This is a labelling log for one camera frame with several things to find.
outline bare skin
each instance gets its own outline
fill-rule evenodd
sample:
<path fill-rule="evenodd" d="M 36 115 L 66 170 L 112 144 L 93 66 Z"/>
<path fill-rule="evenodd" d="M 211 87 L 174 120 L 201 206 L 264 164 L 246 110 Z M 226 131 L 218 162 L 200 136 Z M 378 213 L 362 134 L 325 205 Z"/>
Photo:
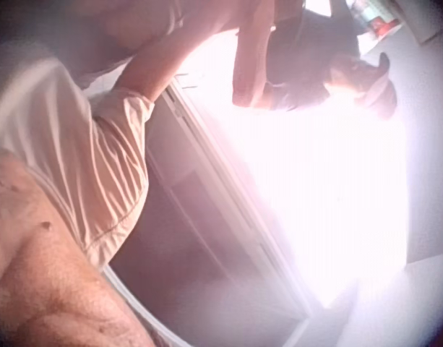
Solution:
<path fill-rule="evenodd" d="M 0 152 L 0 334 L 13 346 L 153 346 L 23 163 Z"/>

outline shirt sleeve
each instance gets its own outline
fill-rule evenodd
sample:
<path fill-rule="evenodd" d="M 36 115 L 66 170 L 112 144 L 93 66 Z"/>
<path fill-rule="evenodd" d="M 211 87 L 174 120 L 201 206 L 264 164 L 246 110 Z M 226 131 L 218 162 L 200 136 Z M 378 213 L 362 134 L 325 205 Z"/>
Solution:
<path fill-rule="evenodd" d="M 102 267 L 144 206 L 153 104 L 113 90 L 92 108 L 57 59 L 33 51 L 0 67 L 0 147 L 27 164 L 89 261 Z"/>

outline man wearing cap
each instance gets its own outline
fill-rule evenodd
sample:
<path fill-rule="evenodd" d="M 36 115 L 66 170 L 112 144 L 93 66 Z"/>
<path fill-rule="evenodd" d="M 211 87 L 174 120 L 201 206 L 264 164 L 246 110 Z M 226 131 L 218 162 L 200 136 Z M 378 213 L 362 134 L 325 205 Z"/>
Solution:
<path fill-rule="evenodd" d="M 330 4 L 331 17 L 303 10 L 277 25 L 268 47 L 269 82 L 258 106 L 289 111 L 345 93 L 379 118 L 390 118 L 397 98 L 388 56 L 383 53 L 377 67 L 361 59 L 358 28 L 346 1 Z"/>

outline wall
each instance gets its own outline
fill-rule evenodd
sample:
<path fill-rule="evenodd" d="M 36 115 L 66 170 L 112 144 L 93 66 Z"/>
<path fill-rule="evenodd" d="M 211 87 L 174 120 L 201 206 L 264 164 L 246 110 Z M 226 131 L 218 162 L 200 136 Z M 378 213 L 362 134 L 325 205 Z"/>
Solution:
<path fill-rule="evenodd" d="M 408 141 L 408 259 L 415 262 L 443 253 L 443 34 L 420 47 L 404 27 L 367 59 L 375 62 L 383 51 Z"/>
<path fill-rule="evenodd" d="M 443 324 L 443 254 L 409 264 L 382 290 L 362 286 L 337 347 L 424 347 Z"/>
<path fill-rule="evenodd" d="M 408 142 L 408 261 L 424 261 L 409 266 L 379 296 L 364 287 L 356 300 L 351 292 L 344 295 L 311 320 L 296 347 L 334 347 L 345 326 L 339 347 L 422 346 L 413 337 L 431 331 L 443 315 L 443 255 L 429 259 L 443 254 L 443 34 L 420 47 L 404 27 L 365 59 L 376 64 L 383 51 L 392 62 L 395 116 Z"/>

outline forearm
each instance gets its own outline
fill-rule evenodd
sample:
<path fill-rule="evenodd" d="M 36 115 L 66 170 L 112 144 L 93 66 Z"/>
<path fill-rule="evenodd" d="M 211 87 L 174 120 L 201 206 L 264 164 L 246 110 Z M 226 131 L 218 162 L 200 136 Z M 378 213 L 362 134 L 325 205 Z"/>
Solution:
<path fill-rule="evenodd" d="M 233 76 L 233 103 L 237 106 L 255 107 L 262 97 L 274 14 L 274 2 L 261 0 L 240 26 Z"/>
<path fill-rule="evenodd" d="M 154 102 L 165 90 L 186 57 L 211 35 L 223 27 L 217 20 L 195 17 L 185 25 L 144 47 L 128 64 L 115 88 L 133 90 Z"/>

